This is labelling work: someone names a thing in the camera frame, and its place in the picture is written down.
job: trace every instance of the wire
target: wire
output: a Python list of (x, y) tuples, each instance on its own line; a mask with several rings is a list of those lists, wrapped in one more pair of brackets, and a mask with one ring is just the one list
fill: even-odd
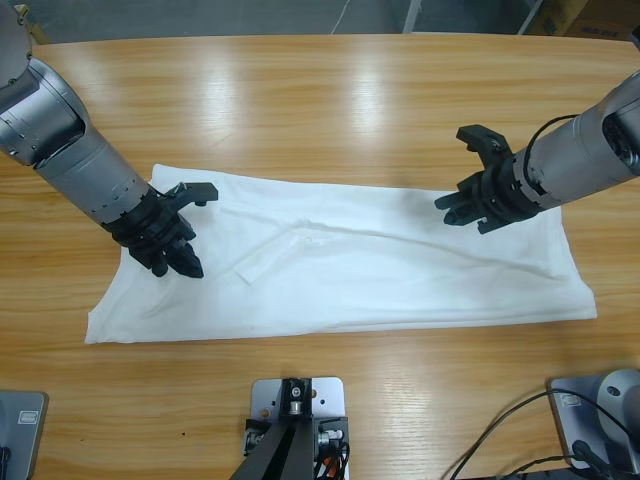
[(349, 6), (350, 3), (351, 3), (351, 0), (345, 0), (344, 6), (342, 7), (342, 12), (340, 12), (340, 16), (338, 17), (338, 21), (331, 29), (331, 33), (329, 35), (333, 35), (334, 33), (336, 33), (336, 28), (338, 28), (338, 25), (340, 25), (340, 22), (342, 22), (342, 17), (344, 17), (344, 13), (347, 11), (347, 7)]
[[(314, 469), (314, 478), (317, 480), (344, 480), (347, 472), (347, 463), (351, 449), (347, 442), (340, 442), (336, 447), (334, 445), (323, 448), (324, 455), (318, 457)], [(324, 465), (324, 471), (320, 474), (320, 469)]]
[(553, 125), (554, 123), (559, 122), (561, 120), (568, 120), (569, 118), (575, 118), (577, 116), (578, 116), (577, 113), (573, 113), (571, 115), (563, 115), (561, 117), (552, 118), (547, 123), (545, 123), (543, 126), (541, 126), (538, 129), (538, 131), (533, 134), (533, 137), (531, 137), (531, 140), (529, 140), (529, 144), (527, 145), (527, 149), (524, 151), (524, 161), (523, 161), (523, 164), (522, 164), (522, 171), (524, 173), (524, 179), (527, 181), (529, 186), (531, 188), (533, 188), (536, 192), (538, 192), (540, 195), (544, 195), (546, 192), (540, 186), (540, 183), (532, 180), (531, 177), (529, 177), (529, 159), (531, 157), (531, 150), (533, 149), (533, 144), (536, 142), (536, 140), (538, 139), (540, 134), (542, 132), (544, 132), (547, 128), (549, 128), (551, 125)]
[(537, 460), (533, 460), (533, 461), (531, 461), (529, 463), (525, 463), (524, 465), (520, 465), (518, 468), (516, 468), (509, 475), (505, 475), (504, 477), (501, 477), (500, 480), (509, 480), (510, 478), (515, 477), (516, 475), (518, 475), (520, 472), (524, 472), (525, 470), (529, 470), (534, 465), (539, 465), (541, 463), (546, 463), (546, 462), (557, 462), (559, 460), (568, 460), (568, 459), (571, 459), (571, 458), (576, 458), (576, 457), (575, 457), (575, 455), (553, 455), (551, 457), (538, 458)]
[(551, 388), (549, 390), (546, 390), (544, 392), (540, 392), (537, 393), (535, 395), (532, 395), (531, 397), (527, 398), (526, 400), (523, 400), (522, 402), (518, 403), (516, 406), (511, 407), (509, 410), (507, 410), (506, 412), (504, 412), (502, 415), (500, 415), (495, 421), (493, 421), (486, 429), (484, 432), (482, 432), (482, 435), (480, 435), (480, 437), (478, 438), (478, 440), (476, 440), (476, 442), (471, 445), (471, 448), (469, 448), (469, 450), (467, 450), (467, 452), (464, 454), (464, 456), (462, 457), (462, 460), (460, 461), (460, 463), (458, 464), (458, 467), (455, 469), (455, 471), (453, 472), (453, 474), (450, 477), (450, 480), (455, 480), (458, 475), (460, 474), (460, 472), (462, 471), (462, 469), (464, 468), (464, 466), (467, 464), (467, 462), (471, 459), (471, 457), (476, 453), (476, 451), (478, 450), (478, 448), (480, 448), (480, 445), (482, 445), (482, 443), (487, 439), (487, 437), (489, 435), (491, 435), (491, 433), (507, 418), (509, 417), (512, 413), (520, 410), (522, 407), (530, 404), (531, 402), (542, 398), (542, 397), (547, 397), (547, 396), (552, 396), (552, 395), (556, 395), (559, 393), (565, 393), (565, 394), (569, 394), (569, 395), (575, 395), (576, 397), (584, 400), (585, 402), (589, 403), (590, 405), (594, 406), (595, 408), (597, 408), (600, 412), (603, 413), (603, 415), (605, 415), (609, 420), (611, 420), (613, 423), (616, 424), (616, 426), (618, 428), (620, 428), (628, 437), (629, 439), (635, 444), (636, 448), (638, 448), (638, 446), (640, 446), (640, 441), (638, 441), (638, 438), (631, 433), (627, 427), (625, 427), (622, 423), (620, 423), (613, 415), (611, 415), (608, 411), (606, 411), (604, 408), (602, 408), (600, 405), (598, 405), (596, 402), (594, 402), (593, 400), (591, 400), (589, 397), (586, 397), (584, 395), (582, 395), (581, 393), (578, 392), (574, 392), (572, 390), (566, 390), (564, 388)]

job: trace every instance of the silver arm segment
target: silver arm segment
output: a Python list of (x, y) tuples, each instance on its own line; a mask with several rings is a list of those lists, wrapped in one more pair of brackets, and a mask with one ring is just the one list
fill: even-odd
[(0, 45), (0, 151), (32, 166), (155, 275), (170, 266), (202, 277), (188, 243), (195, 233), (178, 211), (217, 200), (213, 185), (179, 184), (165, 194), (148, 185), (92, 125), (73, 89), (31, 57), (21, 19), (4, 0)]
[(524, 164), (526, 148), (516, 154), (515, 178), (529, 200), (548, 209), (640, 175), (639, 73), (537, 140), (528, 165)]

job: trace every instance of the fold in cloth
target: fold in cloth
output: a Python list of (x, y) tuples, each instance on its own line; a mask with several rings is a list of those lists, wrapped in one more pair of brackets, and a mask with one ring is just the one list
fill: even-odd
[(203, 279), (156, 278), (123, 249), (86, 342), (506, 325), (594, 318), (560, 209), (487, 235), (451, 227), (448, 192), (302, 184), (156, 165), (153, 185), (212, 182), (182, 210)]

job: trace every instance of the wooden table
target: wooden table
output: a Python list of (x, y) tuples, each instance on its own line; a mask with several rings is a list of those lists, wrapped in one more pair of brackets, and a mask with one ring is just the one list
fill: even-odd
[[(39, 47), (144, 176), (156, 162), (296, 181), (451, 189), (483, 123), (520, 149), (632, 73), (631, 44), (482, 35), (235, 37)], [(227, 478), (252, 382), (338, 375), (354, 479), (439, 478), (546, 379), (638, 367), (640, 182), (565, 208), (595, 321), (144, 345), (83, 344), (119, 249), (29, 168), (0, 168), (0, 387), (49, 393), (42, 479)], [(463, 476), (560, 452), (548, 402)]]

